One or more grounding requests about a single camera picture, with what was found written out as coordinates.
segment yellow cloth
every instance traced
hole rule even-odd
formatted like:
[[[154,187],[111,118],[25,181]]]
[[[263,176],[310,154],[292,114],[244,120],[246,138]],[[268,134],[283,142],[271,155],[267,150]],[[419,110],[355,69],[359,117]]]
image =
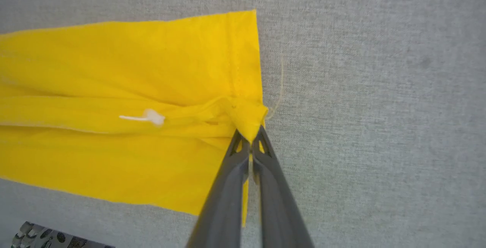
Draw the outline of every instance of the yellow cloth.
[[[255,11],[0,35],[0,77],[1,178],[194,215],[267,112]]]

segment loose thread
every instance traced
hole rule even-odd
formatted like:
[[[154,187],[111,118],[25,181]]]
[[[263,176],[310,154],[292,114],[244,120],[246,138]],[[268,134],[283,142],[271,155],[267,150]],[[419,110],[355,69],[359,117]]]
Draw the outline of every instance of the loose thread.
[[[282,98],[283,98],[283,57],[281,57],[281,60],[280,60],[280,68],[281,68],[280,94],[279,94],[279,96],[278,96],[278,98],[277,98],[277,100],[275,102],[275,106],[268,108],[269,109],[269,113],[266,116],[266,119],[267,120],[270,120],[275,115],[276,109],[280,105],[280,102],[282,101]]]

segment gray fabric surface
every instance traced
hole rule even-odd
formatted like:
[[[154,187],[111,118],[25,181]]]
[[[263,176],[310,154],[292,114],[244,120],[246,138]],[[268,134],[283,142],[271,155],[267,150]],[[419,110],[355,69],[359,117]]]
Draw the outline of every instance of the gray fabric surface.
[[[486,0],[0,0],[0,32],[257,9],[268,133],[316,246],[486,243]],[[259,246],[251,185],[244,247]],[[25,220],[181,247],[196,218],[0,181]]]

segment metal object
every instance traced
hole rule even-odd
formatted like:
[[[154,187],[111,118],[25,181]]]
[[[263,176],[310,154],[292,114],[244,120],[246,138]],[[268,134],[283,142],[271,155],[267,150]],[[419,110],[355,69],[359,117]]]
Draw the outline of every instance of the metal object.
[[[12,239],[11,248],[114,248],[102,243],[65,234],[47,227],[24,222]]]
[[[309,232],[293,199],[265,129],[250,143],[236,131],[213,182],[187,248],[238,248],[241,242],[241,196],[253,156],[260,187],[262,246],[312,248]]]

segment yellow fabric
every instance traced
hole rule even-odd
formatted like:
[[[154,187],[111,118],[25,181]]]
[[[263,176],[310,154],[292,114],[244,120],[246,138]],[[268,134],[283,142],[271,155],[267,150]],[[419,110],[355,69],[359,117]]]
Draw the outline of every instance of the yellow fabric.
[[[0,77],[1,178],[194,215],[267,112],[255,11],[0,35]]]

